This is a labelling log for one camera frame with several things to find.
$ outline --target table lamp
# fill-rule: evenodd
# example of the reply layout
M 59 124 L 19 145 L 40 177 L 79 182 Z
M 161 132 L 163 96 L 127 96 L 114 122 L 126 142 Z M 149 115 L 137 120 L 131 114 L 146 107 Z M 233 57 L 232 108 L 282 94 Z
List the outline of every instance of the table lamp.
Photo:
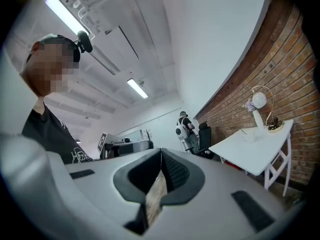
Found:
M 268 115 L 268 117 L 266 118 L 265 120 L 265 125 L 268 126 L 268 132 L 270 134 L 273 134 L 273 133 L 276 133 L 276 132 L 279 132 L 284 126 L 284 122 L 283 121 L 278 121 L 278 118 L 277 117 L 274 117 L 273 115 L 273 110 L 274 110 L 274 106 L 275 106 L 275 97 L 274 97 L 274 94 L 272 93 L 272 91 L 264 86 L 264 85 L 256 85 L 255 87 L 252 88 L 252 92 L 253 92 L 253 95 L 252 95 L 252 104 L 257 108 L 257 109 L 261 109 L 264 105 L 267 104 L 267 97 L 266 95 L 263 93 L 263 92 L 256 92 L 255 91 L 255 88 L 257 87 L 264 87 L 264 88 L 267 88 L 269 90 L 269 92 L 271 93 L 272 95 L 272 99 L 273 99 L 273 104 L 272 104 L 272 108 L 271 108 L 271 111 Z M 270 116 L 272 115 L 272 121 L 270 123 L 268 123 L 268 120 L 270 118 Z

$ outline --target ceiling light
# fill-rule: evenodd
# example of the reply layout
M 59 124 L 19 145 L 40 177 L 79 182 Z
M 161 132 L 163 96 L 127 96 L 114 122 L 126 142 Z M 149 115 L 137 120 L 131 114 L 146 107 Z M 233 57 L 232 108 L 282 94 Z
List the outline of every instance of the ceiling light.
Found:
M 72 13 L 60 2 L 60 0 L 45 0 L 45 4 L 77 35 L 80 30 L 88 31 L 72 15 Z
M 126 81 L 138 94 L 142 96 L 142 98 L 148 98 L 148 95 L 141 89 L 141 87 L 133 80 L 133 78 Z

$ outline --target chair headrest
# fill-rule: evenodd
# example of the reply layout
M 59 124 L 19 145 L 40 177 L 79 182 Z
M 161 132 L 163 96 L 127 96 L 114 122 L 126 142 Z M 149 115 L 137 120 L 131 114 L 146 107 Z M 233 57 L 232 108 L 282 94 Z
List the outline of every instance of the chair headrest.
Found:
M 207 121 L 199 124 L 199 130 L 204 130 L 208 128 Z

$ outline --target round lamp shade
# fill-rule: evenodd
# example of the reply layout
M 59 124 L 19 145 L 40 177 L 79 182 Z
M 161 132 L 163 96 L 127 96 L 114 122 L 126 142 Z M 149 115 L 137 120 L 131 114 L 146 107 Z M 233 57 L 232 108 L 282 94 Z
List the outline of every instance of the round lamp shade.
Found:
M 252 103 L 257 109 L 261 109 L 267 104 L 267 97 L 262 92 L 255 92 L 252 96 Z

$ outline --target red object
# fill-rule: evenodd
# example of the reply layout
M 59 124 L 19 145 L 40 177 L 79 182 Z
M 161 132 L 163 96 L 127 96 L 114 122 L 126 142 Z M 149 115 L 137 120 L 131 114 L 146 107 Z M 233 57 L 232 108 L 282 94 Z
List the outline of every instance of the red object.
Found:
M 231 162 L 229 162 L 229 161 L 225 161 L 225 163 L 226 163 L 227 165 L 229 165 L 229 166 L 232 166 L 232 167 L 238 169 L 238 170 L 241 170 L 241 168 L 240 168 L 239 166 L 236 166 L 235 164 L 233 164 L 233 163 L 231 163 Z

